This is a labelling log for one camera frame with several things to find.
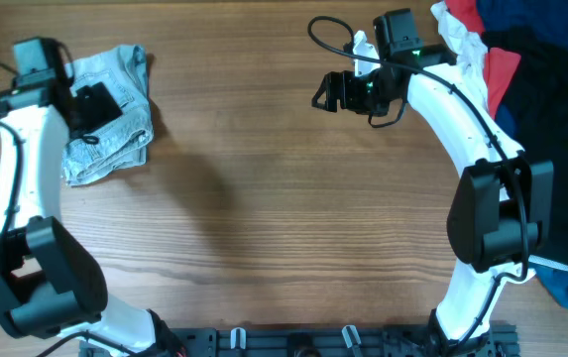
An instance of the red cloth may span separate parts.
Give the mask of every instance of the red cloth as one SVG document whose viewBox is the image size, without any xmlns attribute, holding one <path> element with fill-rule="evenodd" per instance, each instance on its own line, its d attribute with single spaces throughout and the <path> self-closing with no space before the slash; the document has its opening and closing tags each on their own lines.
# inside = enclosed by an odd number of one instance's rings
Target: red cloth
<svg viewBox="0 0 568 357">
<path fill-rule="evenodd" d="M 489 114 L 493 120 L 520 60 L 520 55 L 498 48 L 492 48 L 484 58 L 484 81 L 489 88 Z"/>
<path fill-rule="evenodd" d="M 460 20 L 467 30 L 479 35 L 486 31 L 476 0 L 445 0 L 444 2 L 451 11 L 451 15 Z"/>
</svg>

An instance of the wood grain surface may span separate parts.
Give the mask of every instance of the wood grain surface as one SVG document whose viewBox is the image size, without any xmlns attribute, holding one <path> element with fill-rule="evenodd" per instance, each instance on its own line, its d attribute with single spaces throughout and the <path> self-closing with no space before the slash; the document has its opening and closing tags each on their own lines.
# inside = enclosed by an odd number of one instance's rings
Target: wood grain surface
<svg viewBox="0 0 568 357">
<path fill-rule="evenodd" d="M 323 75 L 350 64 L 315 45 L 306 25 L 331 15 L 372 34 L 376 16 L 411 7 L 424 41 L 440 43 L 430 4 L 0 6 L 0 60 L 12 63 L 13 42 L 35 35 L 76 58 L 147 49 L 149 162 L 62 187 L 63 221 L 111 293 L 175 327 L 423 323 L 454 266 L 445 220 L 457 174 L 411 109 L 383 130 L 312 109 Z M 317 32 L 346 41 L 336 27 Z M 0 90 L 9 81 L 0 70 Z M 517 325 L 523 356 L 568 356 L 568 310 L 538 281 L 507 287 L 493 318 Z M 0 328 L 0 356 L 51 343 Z"/>
</svg>

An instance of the white cloth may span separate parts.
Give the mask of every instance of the white cloth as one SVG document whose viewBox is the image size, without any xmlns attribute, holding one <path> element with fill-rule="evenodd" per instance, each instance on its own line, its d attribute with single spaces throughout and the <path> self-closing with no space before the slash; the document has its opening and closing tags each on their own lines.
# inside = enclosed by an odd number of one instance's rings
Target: white cloth
<svg viewBox="0 0 568 357">
<path fill-rule="evenodd" d="M 444 1 L 431 6 L 431 13 L 438 20 L 438 33 L 451 51 L 458 55 L 457 65 L 462 70 L 462 79 L 469 89 L 473 102 L 481 105 L 487 112 L 488 88 L 484 81 L 484 57 L 488 48 L 480 35 L 469 32 L 466 26 L 449 12 Z"/>
</svg>

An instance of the pile of clothes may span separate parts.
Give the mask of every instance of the pile of clothes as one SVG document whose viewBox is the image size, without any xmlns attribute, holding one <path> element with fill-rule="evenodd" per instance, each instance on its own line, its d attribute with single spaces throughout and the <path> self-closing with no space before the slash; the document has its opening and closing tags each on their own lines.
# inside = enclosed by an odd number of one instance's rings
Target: pile of clothes
<svg viewBox="0 0 568 357">
<path fill-rule="evenodd" d="M 65 182 L 72 186 L 89 184 L 116 170 L 143 165 L 147 146 L 154 139 L 145 48 L 121 45 L 77 59 L 67 64 L 66 70 L 68 75 L 74 73 L 70 92 L 77 103 L 83 104 L 80 99 L 88 97 L 85 105 L 77 105 L 77 116 L 84 122 L 81 127 L 90 130 L 82 137 L 73 136 L 65 147 Z"/>
<path fill-rule="evenodd" d="M 550 239 L 534 268 L 568 307 L 568 1 L 445 0 L 431 12 L 469 94 L 530 161 L 554 165 Z"/>
</svg>

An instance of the crumpled gray towel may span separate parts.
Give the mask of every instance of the crumpled gray towel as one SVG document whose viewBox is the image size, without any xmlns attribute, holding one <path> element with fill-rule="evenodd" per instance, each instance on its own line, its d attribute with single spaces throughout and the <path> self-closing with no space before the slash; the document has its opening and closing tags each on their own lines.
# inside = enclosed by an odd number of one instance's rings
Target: crumpled gray towel
<svg viewBox="0 0 568 357">
<path fill-rule="evenodd" d="M 147 145 L 154 138 L 147 98 L 145 48 L 121 45 L 90 58 L 77 59 L 73 65 L 72 95 L 85 85 L 103 82 L 123 115 L 89 133 L 99 139 L 98 144 L 86 144 L 81 139 L 67 144 L 62 163 L 67 184 L 88 184 L 115 170 L 143 165 L 147 161 Z M 66 70 L 70 74 L 69 64 Z"/>
</svg>

